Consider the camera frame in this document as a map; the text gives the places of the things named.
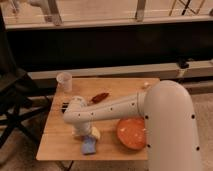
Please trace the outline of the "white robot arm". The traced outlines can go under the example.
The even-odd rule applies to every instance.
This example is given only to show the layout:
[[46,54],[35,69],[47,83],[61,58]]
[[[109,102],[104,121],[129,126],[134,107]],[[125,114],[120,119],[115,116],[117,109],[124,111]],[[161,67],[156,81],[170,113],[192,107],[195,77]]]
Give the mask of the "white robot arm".
[[177,82],[160,81],[146,92],[92,106],[75,96],[63,119],[86,135],[93,121],[134,116],[145,119],[149,171],[203,171],[193,102]]

